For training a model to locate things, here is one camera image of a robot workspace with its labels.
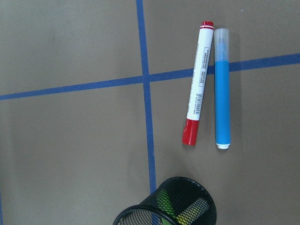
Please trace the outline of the green highlighter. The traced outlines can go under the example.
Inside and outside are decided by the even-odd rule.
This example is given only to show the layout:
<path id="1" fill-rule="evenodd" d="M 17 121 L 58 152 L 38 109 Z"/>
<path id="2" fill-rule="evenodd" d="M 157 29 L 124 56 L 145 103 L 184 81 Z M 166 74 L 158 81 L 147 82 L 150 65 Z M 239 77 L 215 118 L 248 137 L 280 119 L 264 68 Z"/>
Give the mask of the green highlighter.
<path id="1" fill-rule="evenodd" d="M 159 221 L 162 225 L 178 225 L 175 215 L 174 205 L 171 196 L 165 189 L 157 189 L 155 191 L 156 206 L 163 215 L 159 215 Z"/>

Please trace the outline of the blue highlighter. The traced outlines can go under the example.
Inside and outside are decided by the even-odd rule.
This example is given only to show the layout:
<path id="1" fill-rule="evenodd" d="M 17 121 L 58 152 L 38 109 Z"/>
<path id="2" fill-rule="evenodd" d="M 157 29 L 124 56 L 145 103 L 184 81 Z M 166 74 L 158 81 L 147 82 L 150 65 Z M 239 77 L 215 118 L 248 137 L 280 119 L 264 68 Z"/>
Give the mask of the blue highlighter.
<path id="1" fill-rule="evenodd" d="M 215 142 L 219 149 L 227 150 L 231 144 L 229 30 L 214 32 L 215 75 Z"/>

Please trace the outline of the yellow highlighter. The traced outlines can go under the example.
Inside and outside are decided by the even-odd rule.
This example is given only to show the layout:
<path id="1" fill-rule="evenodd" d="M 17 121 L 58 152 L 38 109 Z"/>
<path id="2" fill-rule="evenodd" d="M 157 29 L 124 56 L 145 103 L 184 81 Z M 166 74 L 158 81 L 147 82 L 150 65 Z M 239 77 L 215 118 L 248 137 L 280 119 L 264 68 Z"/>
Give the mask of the yellow highlighter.
<path id="1" fill-rule="evenodd" d="M 210 208 L 208 202 L 203 198 L 198 198 L 179 215 L 176 216 L 177 221 L 181 225 L 191 225 L 199 219 Z"/>

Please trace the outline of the red white marker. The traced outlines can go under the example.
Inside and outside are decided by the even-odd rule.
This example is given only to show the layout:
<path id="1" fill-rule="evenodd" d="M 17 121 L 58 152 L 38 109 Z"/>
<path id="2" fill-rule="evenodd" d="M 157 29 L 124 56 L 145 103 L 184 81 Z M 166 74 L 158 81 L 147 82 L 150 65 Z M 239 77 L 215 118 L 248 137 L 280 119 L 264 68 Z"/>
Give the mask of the red white marker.
<path id="1" fill-rule="evenodd" d="M 203 21 L 199 28 L 187 118 L 182 135 L 182 143 L 189 146 L 196 144 L 213 34 L 214 23 Z"/>

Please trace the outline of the black mesh pen cup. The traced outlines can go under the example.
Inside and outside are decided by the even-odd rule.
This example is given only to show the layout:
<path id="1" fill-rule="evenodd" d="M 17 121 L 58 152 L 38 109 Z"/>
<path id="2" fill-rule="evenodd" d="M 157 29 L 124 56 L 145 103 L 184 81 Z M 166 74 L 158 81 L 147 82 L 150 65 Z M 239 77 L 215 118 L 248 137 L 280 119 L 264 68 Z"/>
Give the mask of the black mesh pen cup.
<path id="1" fill-rule="evenodd" d="M 138 205 L 123 210 L 114 225 L 215 225 L 217 210 L 209 192 L 186 177 L 165 180 Z"/>

